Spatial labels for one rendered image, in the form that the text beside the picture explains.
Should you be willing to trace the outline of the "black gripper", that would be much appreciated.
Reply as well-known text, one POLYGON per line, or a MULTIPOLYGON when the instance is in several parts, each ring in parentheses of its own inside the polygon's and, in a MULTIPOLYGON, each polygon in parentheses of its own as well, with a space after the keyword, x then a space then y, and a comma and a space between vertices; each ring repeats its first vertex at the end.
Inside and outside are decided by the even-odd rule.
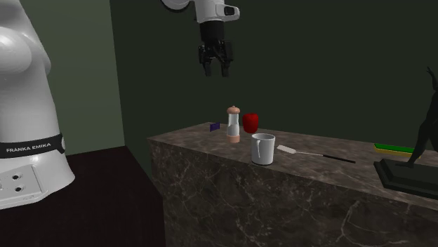
POLYGON ((201 41, 199 46, 199 63, 204 68, 206 76, 211 76, 211 61, 213 59, 213 46, 218 48, 218 59, 221 64, 223 77, 229 76, 230 63, 234 60, 232 43, 224 41, 225 23, 220 20, 209 20, 199 25, 201 41))

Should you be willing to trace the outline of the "glass and wood pepper mill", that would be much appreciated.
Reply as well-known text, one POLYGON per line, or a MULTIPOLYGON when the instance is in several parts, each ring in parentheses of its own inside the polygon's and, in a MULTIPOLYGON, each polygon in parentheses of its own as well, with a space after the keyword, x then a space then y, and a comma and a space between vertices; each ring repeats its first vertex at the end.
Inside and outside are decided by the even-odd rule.
POLYGON ((240 109, 233 105, 227 109, 227 113, 228 113, 227 140, 230 143, 238 143, 240 141, 240 133, 239 133, 240 109))

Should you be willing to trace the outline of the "red bell pepper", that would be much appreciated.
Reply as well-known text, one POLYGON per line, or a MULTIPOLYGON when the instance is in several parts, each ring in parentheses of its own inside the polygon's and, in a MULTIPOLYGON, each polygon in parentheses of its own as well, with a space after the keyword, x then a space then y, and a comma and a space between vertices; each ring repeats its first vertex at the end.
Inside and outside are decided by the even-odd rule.
POLYGON ((242 124, 244 131, 247 133, 255 133, 258 130, 259 118, 256 113, 248 113, 243 115, 242 124))

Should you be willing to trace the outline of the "white mug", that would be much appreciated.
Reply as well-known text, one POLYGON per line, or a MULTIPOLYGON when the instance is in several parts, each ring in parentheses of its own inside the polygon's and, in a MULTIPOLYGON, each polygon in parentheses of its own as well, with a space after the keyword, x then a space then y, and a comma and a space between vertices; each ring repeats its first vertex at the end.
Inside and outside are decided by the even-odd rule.
POLYGON ((275 136, 268 133, 255 133, 251 136, 251 160, 253 163, 268 166, 274 158, 275 136))

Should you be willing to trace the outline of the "dark robot stand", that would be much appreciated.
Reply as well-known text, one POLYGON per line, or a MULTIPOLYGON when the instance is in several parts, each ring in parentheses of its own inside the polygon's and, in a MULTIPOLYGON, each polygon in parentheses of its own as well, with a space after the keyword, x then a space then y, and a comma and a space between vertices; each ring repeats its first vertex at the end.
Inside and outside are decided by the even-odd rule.
POLYGON ((70 185, 0 210, 0 247, 166 247, 163 199, 126 146, 67 160, 70 185))

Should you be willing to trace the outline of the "green and yellow sponge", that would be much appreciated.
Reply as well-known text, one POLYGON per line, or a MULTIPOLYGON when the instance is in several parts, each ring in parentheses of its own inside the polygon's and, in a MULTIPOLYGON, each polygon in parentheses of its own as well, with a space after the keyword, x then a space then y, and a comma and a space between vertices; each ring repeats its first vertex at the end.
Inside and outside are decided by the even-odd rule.
POLYGON ((414 151, 414 148, 412 147, 401 147, 396 145, 385 145, 379 143, 374 143, 373 148, 377 153, 391 154, 395 156, 405 156, 405 157, 410 157, 414 151))

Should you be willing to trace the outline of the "black figure statue on base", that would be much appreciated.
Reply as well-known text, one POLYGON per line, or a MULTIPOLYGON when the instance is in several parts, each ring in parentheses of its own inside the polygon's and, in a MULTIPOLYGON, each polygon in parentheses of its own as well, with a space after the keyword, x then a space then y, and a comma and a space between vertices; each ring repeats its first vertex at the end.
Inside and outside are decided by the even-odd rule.
POLYGON ((438 152, 438 78, 430 67, 427 73, 432 78, 434 94, 425 120, 419 127, 412 155, 404 162, 381 159, 374 163, 374 167, 384 188, 438 200, 438 166, 416 163, 428 142, 438 152))

